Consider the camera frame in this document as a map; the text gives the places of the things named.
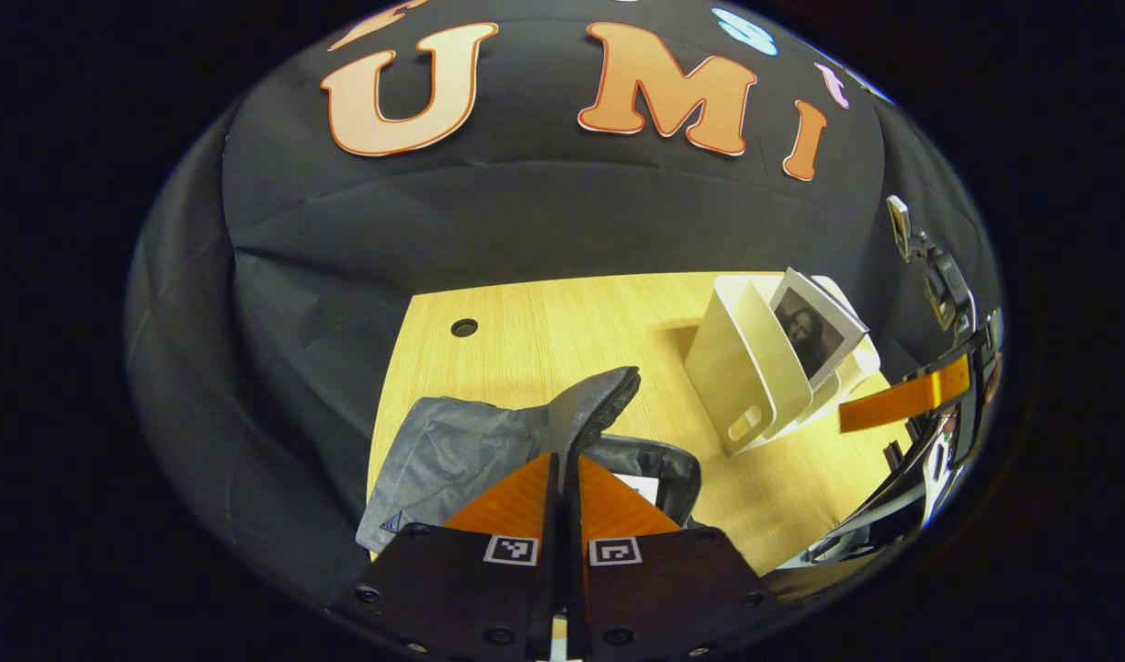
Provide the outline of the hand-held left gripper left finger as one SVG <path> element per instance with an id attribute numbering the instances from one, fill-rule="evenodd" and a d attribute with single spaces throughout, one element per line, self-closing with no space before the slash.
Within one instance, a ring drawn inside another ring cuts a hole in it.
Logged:
<path id="1" fill-rule="evenodd" d="M 328 611 L 392 661 L 550 656 L 557 455 L 542 455 L 441 525 L 411 522 Z"/>

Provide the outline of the white bookshelf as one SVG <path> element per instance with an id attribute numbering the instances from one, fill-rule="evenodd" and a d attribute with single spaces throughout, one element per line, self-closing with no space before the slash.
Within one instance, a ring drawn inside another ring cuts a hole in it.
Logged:
<path id="1" fill-rule="evenodd" d="M 811 385 L 792 342 L 778 326 L 777 301 L 790 292 L 780 272 L 716 279 L 684 368 L 727 456 L 752 451 L 834 415 L 840 403 L 881 372 L 881 356 L 864 337 Z"/>

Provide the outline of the dark metal frame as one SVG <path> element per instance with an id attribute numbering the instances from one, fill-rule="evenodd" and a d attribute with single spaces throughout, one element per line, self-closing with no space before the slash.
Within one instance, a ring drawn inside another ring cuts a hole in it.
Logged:
<path id="1" fill-rule="evenodd" d="M 818 599 L 912 540 L 961 487 L 974 445 L 974 418 L 961 414 L 958 408 L 929 420 L 918 442 L 873 496 L 766 575 L 774 594 L 790 602 Z"/>

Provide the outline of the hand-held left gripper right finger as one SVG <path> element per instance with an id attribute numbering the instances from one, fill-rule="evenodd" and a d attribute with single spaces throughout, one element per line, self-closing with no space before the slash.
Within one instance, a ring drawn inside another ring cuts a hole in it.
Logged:
<path id="1" fill-rule="evenodd" d="M 684 529 L 587 457 L 572 474 L 572 655 L 717 662 L 777 620 L 777 599 L 721 529 Z"/>

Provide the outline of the portrait picture book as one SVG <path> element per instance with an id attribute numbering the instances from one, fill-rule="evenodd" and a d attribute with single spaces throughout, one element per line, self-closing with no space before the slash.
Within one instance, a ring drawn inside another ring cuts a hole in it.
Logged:
<path id="1" fill-rule="evenodd" d="M 811 390 L 831 377 L 868 336 L 852 306 L 795 268 L 785 269 L 770 305 Z"/>

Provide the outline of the grey schoolbag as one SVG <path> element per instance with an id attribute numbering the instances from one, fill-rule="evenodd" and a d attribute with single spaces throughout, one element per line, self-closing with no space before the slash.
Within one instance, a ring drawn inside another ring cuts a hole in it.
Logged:
<path id="1" fill-rule="evenodd" d="M 583 457 L 613 474 L 659 478 L 656 507 L 686 527 L 702 487 L 698 458 L 675 445 L 609 431 L 640 384 L 634 366 L 620 366 L 528 409 L 418 399 L 375 478 L 357 544 L 378 554 L 404 525 L 448 524 L 493 485 L 551 453 L 562 465 Z"/>

